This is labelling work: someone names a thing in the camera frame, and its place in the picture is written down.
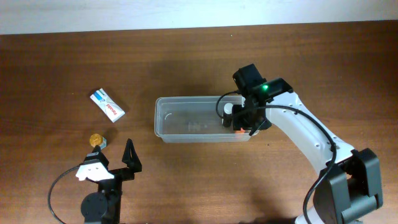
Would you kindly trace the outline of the orange bottle white cap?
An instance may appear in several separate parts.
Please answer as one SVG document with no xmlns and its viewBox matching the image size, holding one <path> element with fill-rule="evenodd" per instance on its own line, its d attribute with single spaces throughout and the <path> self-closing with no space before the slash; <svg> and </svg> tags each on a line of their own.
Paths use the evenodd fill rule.
<svg viewBox="0 0 398 224">
<path fill-rule="evenodd" d="M 245 130 L 241 128 L 240 130 L 235 131 L 236 134 L 244 134 Z"/>
</svg>

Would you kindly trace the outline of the dark bottle white cap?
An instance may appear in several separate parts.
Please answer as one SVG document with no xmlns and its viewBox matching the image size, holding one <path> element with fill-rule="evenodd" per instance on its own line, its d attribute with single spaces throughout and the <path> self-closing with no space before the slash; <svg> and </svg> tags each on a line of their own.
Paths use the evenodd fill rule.
<svg viewBox="0 0 398 224">
<path fill-rule="evenodd" d="M 231 126 L 233 117 L 233 104 L 226 103 L 223 107 L 223 120 L 222 125 L 226 128 Z"/>
</svg>

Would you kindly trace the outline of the white Panadol box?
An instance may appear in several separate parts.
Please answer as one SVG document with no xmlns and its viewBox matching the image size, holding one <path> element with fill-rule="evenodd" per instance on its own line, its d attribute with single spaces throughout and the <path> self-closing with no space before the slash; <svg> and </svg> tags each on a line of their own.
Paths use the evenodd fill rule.
<svg viewBox="0 0 398 224">
<path fill-rule="evenodd" d="M 95 90 L 90 99 L 103 111 L 112 123 L 125 115 L 125 111 L 117 105 L 102 89 Z"/>
</svg>

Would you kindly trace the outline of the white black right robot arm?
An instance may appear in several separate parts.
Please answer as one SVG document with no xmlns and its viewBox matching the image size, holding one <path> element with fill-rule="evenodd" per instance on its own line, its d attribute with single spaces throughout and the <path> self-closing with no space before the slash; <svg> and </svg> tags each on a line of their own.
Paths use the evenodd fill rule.
<svg viewBox="0 0 398 224">
<path fill-rule="evenodd" d="M 382 207 L 380 163 L 371 149 L 358 151 L 333 134 L 284 79 L 268 81 L 250 64 L 238 69 L 233 80 L 244 98 L 226 114 L 233 128 L 252 136 L 277 126 L 318 176 L 295 223 L 357 223 Z"/>
</svg>

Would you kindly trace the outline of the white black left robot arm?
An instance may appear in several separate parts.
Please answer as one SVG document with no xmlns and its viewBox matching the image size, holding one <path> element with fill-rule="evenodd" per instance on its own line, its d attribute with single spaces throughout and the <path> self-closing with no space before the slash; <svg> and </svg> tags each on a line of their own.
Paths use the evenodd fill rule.
<svg viewBox="0 0 398 224">
<path fill-rule="evenodd" d="M 109 161 L 99 146 L 86 155 L 79 166 L 76 177 L 98 185 L 96 192 L 87 195 L 81 203 L 81 214 L 85 223 L 119 223 L 121 214 L 122 185 L 134 180 L 142 171 L 142 164 L 136 154 L 133 141 L 128 139 L 122 156 L 126 167 L 109 170 Z"/>
</svg>

